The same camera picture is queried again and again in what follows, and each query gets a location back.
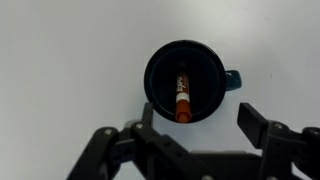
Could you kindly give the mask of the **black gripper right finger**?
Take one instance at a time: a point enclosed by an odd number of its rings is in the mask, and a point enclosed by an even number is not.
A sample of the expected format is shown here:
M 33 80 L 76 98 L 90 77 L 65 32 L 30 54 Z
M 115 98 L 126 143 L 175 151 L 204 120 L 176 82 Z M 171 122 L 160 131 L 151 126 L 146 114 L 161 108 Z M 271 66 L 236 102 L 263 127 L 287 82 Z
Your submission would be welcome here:
M 239 105 L 237 124 L 254 146 L 262 150 L 259 180 L 297 180 L 292 164 L 313 180 L 320 180 L 320 129 L 300 133 L 267 120 L 249 103 Z

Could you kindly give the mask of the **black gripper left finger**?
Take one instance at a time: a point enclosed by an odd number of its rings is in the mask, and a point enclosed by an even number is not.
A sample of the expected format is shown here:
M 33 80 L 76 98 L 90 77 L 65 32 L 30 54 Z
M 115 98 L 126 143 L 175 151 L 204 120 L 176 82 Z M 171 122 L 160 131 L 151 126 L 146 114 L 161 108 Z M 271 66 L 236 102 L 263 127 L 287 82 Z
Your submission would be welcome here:
M 142 118 L 122 131 L 102 127 L 94 132 L 66 180 L 113 180 L 123 163 L 133 162 L 146 180 L 199 180 L 198 160 L 152 127 L 153 104 Z

